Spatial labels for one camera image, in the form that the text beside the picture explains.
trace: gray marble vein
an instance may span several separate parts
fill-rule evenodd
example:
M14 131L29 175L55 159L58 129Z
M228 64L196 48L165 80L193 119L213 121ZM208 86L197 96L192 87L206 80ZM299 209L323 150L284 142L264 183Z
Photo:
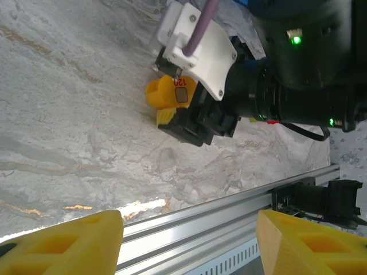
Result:
M105 209L137 221L329 164L328 142L279 125L243 120L199 149L156 129L147 44L169 2L0 0L0 237ZM223 0L215 20L263 55L246 9Z

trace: purple cable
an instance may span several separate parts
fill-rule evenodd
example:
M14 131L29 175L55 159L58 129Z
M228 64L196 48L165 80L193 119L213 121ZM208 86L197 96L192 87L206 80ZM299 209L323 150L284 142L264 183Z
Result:
M199 45L206 28L213 18L214 13L217 10L220 0L206 0L205 6L199 17L199 20L195 26L194 32L188 42L188 44L182 49L182 53L185 56L191 56Z

